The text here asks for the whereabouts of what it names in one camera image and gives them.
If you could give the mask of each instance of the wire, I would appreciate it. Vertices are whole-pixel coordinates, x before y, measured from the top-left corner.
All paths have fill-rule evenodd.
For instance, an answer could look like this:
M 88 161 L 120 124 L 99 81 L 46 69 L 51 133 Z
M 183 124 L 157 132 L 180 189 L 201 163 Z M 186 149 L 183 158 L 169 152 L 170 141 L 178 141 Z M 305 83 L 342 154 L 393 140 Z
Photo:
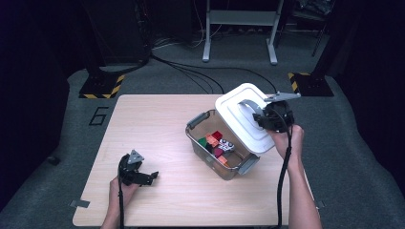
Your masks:
M 217 41 L 219 41 L 219 40 L 222 40 L 223 38 L 234 37 L 234 36 L 241 36 L 241 35 L 249 35 L 249 31 L 239 32 L 239 33 L 235 33 L 235 34 L 228 34 L 228 35 L 224 35 L 224 33 L 221 32 L 221 35 L 218 35 L 218 34 L 216 34 L 215 36 L 214 36 L 214 35 L 210 35 L 210 37 L 211 37 L 211 40 L 217 40 Z M 154 45 L 153 45 L 154 48 L 152 48 L 151 50 L 154 51 L 154 50 L 158 50 L 158 49 L 165 48 L 165 47 L 172 46 L 172 45 L 183 45 L 183 44 L 184 44 L 183 41 L 178 41 L 176 38 L 173 38 L 173 37 L 169 37 L 169 38 L 164 38 L 164 39 L 163 39 L 163 41 L 166 41 L 166 40 L 174 40 L 175 42 L 173 42 L 173 43 L 166 42 L 166 44 L 164 44 L 164 43 L 161 42 L 161 41 L 156 41 L 156 42 L 158 42 L 158 43 L 154 43 Z M 197 46 L 199 46 L 203 41 L 205 41 L 204 38 L 203 38 L 203 39 L 196 40 L 196 41 L 191 41 L 191 43 L 198 43 L 198 44 L 195 45 L 195 46 L 188 46 L 188 45 L 187 45 L 187 47 L 194 49 L 194 48 L 196 48 Z
M 281 168 L 279 181 L 278 181 L 278 185 L 277 185 L 277 215 L 278 215 L 278 222 L 277 222 L 277 226 L 271 227 L 271 228 L 275 228 L 275 229 L 280 229 L 282 224 L 283 224 L 283 211 L 282 211 L 283 210 L 282 209 L 283 183 L 284 183 L 284 177 L 286 175 L 286 171 L 287 171 L 287 167 L 288 167 L 289 157 L 291 156 L 291 140 L 292 140 L 292 129 L 293 128 L 291 127 L 291 133 L 290 133 L 288 131 L 288 125 L 285 122 L 285 120 L 280 116 L 280 114 L 278 114 L 277 112 L 275 112 L 275 113 L 282 120 L 284 127 L 287 128 L 287 136 L 288 136 L 288 146 L 286 148 L 286 155 L 284 157 L 283 166 Z
M 122 194 L 122 179 L 118 168 L 118 196 L 119 196 L 119 228 L 124 229 L 124 197 Z
M 192 77 L 190 77 L 190 75 L 188 75 L 188 73 L 186 72 L 185 69 L 179 68 L 179 67 L 176 66 L 176 65 L 171 65 L 171 64 L 168 64 L 168 65 L 169 65 L 170 67 L 176 69 L 176 70 L 179 70 L 181 73 L 183 73 L 185 76 L 187 76 L 188 78 L 190 78 L 193 82 L 195 82 L 198 86 L 200 86 L 207 94 L 209 94 L 209 92 L 208 92 L 201 84 L 199 84 L 196 80 L 194 80 Z M 193 75 L 193 76 L 196 76 L 196 77 L 198 77 L 200 80 L 204 81 L 204 82 L 208 85 L 208 87 L 210 87 L 211 93 L 214 93 L 214 89 L 212 88 L 212 86 L 211 86 L 206 80 L 202 79 L 201 77 L 199 77 L 199 76 L 196 75 L 196 74 L 193 74 L 193 73 L 190 73 L 190 74 Z
M 226 3 L 226 10 L 229 10 L 229 0 L 227 0 L 227 3 Z M 211 38 L 211 37 L 213 37 L 214 35 L 215 35 L 215 33 L 217 33 L 220 29 L 221 29 L 221 27 L 223 26 L 223 24 L 221 24 L 215 31 L 214 31 L 214 33 L 212 33 L 212 35 L 210 35 L 209 37 Z
M 252 71 L 252 70 L 249 70 L 249 69 L 237 68 L 237 67 L 200 67 L 200 66 L 193 66 L 193 65 L 186 65 L 186 64 L 176 63 L 176 62 L 172 62 L 172 61 L 168 61 L 168 60 L 162 60 L 162 59 L 160 59 L 159 57 L 156 57 L 156 56 L 153 55 L 153 54 L 151 54 L 151 57 L 154 58 L 154 59 L 156 59 L 156 60 L 158 60 L 158 61 L 161 61 L 161 62 L 170 63 L 170 64 L 174 64 L 174 65 L 180 65 L 180 66 L 184 66 L 184 67 L 188 67 L 188 68 L 213 69 L 213 70 L 240 70 L 240 71 L 246 71 L 246 72 L 249 72 L 249 73 L 256 74 L 257 76 L 263 78 L 266 82 L 268 82 L 268 83 L 271 85 L 271 87 L 272 87 L 273 90 L 274 90 L 274 93 L 275 93 L 275 94 L 278 93 L 276 87 L 274 86 L 273 83 L 271 83 L 270 80 L 268 80 L 267 78 L 265 78 L 265 77 L 262 76 L 261 74 L 256 73 L 256 72 L 254 72 L 254 71 Z
M 162 38 L 161 40 L 157 40 L 157 41 L 155 41 L 155 43 L 154 43 L 154 47 L 155 47 L 155 46 L 163 46 L 163 45 L 167 45 L 167 44 L 170 45 L 170 43 L 167 43 L 167 41 L 170 41 L 170 40 L 172 40 L 171 37 L 169 37 L 169 38 Z
M 203 39 L 203 34 L 204 34 L 204 32 L 203 32 L 203 23 L 202 23 L 202 20 L 201 20 L 201 18 L 200 18 L 200 16 L 199 16 L 199 12 L 197 11 L 196 0 L 194 0 L 193 3 L 194 3 L 194 10 L 196 11 L 197 18 L 199 19 L 200 28 L 201 28 L 201 32 L 202 32 L 202 38 L 201 38 L 200 41 L 197 43 L 197 45 L 195 45 L 195 46 L 188 46 L 188 47 L 190 47 L 190 48 L 196 48 L 196 47 L 198 47 L 198 46 L 203 42 L 203 40 L 204 40 L 204 39 Z
M 209 77 L 209 76 L 206 75 L 206 74 L 199 73 L 199 72 L 196 72 L 196 71 L 193 71 L 193 70 L 190 70 L 190 69 L 186 69 L 186 68 L 182 67 L 182 66 L 181 66 L 180 64 L 178 64 L 178 63 L 170 62 L 170 61 L 167 61 L 167 60 L 163 60 L 163 59 L 161 59 L 161 58 L 159 58 L 159 57 L 157 57 L 157 56 L 155 56 L 155 55 L 153 55 L 153 54 L 151 54 L 151 58 L 153 58 L 153 59 L 155 59 L 155 60 L 158 60 L 158 61 L 161 62 L 161 63 L 167 64 L 167 65 L 169 65 L 170 67 L 175 66 L 175 67 L 176 67 L 175 69 L 177 69 L 177 70 L 184 70 L 184 71 L 188 71 L 188 72 L 190 72 L 190 73 L 194 73 L 194 74 L 192 74 L 192 75 L 194 75 L 194 76 L 196 76 L 196 74 L 198 74 L 198 75 L 201 75 L 201 76 L 203 76 L 203 77 L 206 77 L 206 78 L 210 79 L 211 81 L 213 81 L 215 84 L 217 84 L 217 85 L 221 88 L 222 94 L 224 94 L 224 88 L 221 86 L 221 84 L 219 84 L 215 79 Z

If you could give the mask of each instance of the gray carpet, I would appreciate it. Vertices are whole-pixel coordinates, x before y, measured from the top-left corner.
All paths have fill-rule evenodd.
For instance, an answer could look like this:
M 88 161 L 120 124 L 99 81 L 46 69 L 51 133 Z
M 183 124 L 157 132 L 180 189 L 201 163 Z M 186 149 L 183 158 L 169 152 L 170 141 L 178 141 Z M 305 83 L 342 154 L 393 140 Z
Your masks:
M 183 64 L 246 68 L 262 74 L 277 90 L 292 93 L 287 74 L 310 73 L 327 41 L 325 38 L 318 54 L 311 57 L 315 38 L 285 34 L 276 49 L 279 64 L 271 66 L 266 38 L 262 34 L 245 34 L 214 40 L 209 63 L 202 62 L 203 44 L 196 48 L 172 45 L 155 49 L 153 54 Z M 268 82 L 246 71 L 195 70 L 215 79 L 225 93 L 245 82 L 257 85 L 265 93 L 273 93 Z M 75 208 L 69 204 L 73 199 L 80 199 L 120 95 L 206 94 L 204 90 L 211 94 L 208 84 L 214 94 L 222 93 L 213 81 L 186 76 L 156 60 L 127 73 L 115 98 L 78 98 L 86 78 L 87 72 L 78 71 L 68 79 L 71 90 L 62 137 L 53 152 L 61 162 L 57 166 L 44 162 L 38 167 L 1 212 L 0 228 L 76 228 L 72 224 Z M 405 228 L 403 196 L 358 134 L 347 98 L 332 77 L 326 78 L 334 97 L 301 97 L 289 102 L 296 122 L 306 131 L 304 163 L 315 199 L 326 204 L 320 209 L 324 228 Z M 102 125 L 89 126 L 98 107 L 108 107 L 98 112 L 106 115 L 106 119 Z

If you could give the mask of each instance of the human arm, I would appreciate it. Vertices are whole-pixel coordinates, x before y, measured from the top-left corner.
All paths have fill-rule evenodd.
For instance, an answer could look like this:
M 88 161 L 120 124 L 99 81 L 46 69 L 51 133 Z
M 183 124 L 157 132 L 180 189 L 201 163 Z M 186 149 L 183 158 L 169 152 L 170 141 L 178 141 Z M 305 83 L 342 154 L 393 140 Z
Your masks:
M 288 161 L 289 176 L 289 222 L 290 229 L 318 229 L 322 228 L 321 220 L 312 194 L 309 190 L 302 162 L 302 146 L 304 130 L 293 125 L 291 139 L 291 155 Z M 288 147 L 287 133 L 268 131 L 274 140 L 277 151 L 284 159 Z
M 121 185 L 123 206 L 124 209 L 128 205 L 135 191 L 138 189 L 138 184 Z M 108 200 L 108 209 L 105 219 L 101 225 L 101 229 L 117 229 L 119 223 L 119 183 L 118 178 L 115 177 L 110 181 L 110 194 Z

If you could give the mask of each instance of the forearm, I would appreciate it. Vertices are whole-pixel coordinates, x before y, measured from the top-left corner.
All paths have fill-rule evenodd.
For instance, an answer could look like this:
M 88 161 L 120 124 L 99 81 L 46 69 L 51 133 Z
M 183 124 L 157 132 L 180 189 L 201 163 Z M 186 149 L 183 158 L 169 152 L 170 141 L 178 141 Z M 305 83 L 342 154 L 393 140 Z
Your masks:
M 101 225 L 101 229 L 117 229 L 119 222 L 119 210 L 109 208 Z
M 288 165 L 289 176 L 289 228 L 322 228 L 318 210 L 313 202 L 304 165 L 299 160 Z

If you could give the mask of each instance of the black curtain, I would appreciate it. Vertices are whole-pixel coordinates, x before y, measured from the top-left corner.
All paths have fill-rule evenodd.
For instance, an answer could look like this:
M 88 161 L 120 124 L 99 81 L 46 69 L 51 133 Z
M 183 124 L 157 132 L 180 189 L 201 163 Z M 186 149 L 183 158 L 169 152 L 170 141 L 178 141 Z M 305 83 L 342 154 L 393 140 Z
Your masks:
M 364 0 L 335 0 L 327 26 L 330 39 L 311 73 L 312 79 L 324 79 L 325 75 L 336 76 L 341 73 L 364 7 Z
M 357 129 L 405 194 L 405 3 L 367 2 L 343 72 L 336 77 Z
M 0 210 L 58 146 L 67 78 L 100 54 L 79 1 L 0 2 Z

